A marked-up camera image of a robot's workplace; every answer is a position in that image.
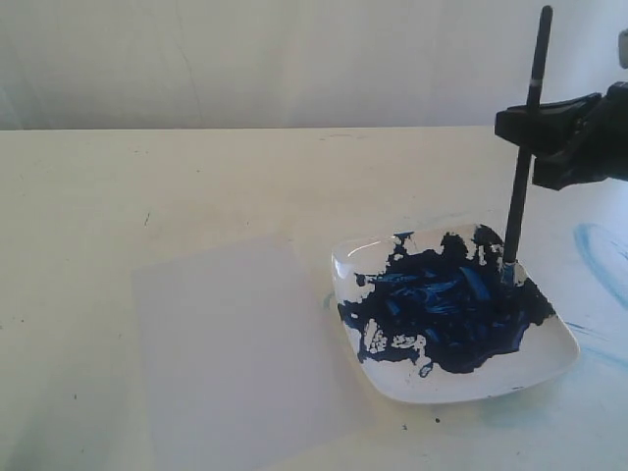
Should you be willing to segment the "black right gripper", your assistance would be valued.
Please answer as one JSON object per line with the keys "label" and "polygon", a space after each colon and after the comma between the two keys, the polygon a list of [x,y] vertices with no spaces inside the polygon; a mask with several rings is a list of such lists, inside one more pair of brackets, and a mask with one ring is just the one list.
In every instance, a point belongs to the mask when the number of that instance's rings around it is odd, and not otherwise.
{"label": "black right gripper", "polygon": [[[560,151],[582,126],[578,150]],[[578,98],[540,104],[537,112],[517,105],[499,111],[495,136],[536,153],[532,184],[547,189],[627,181],[627,82]]]}

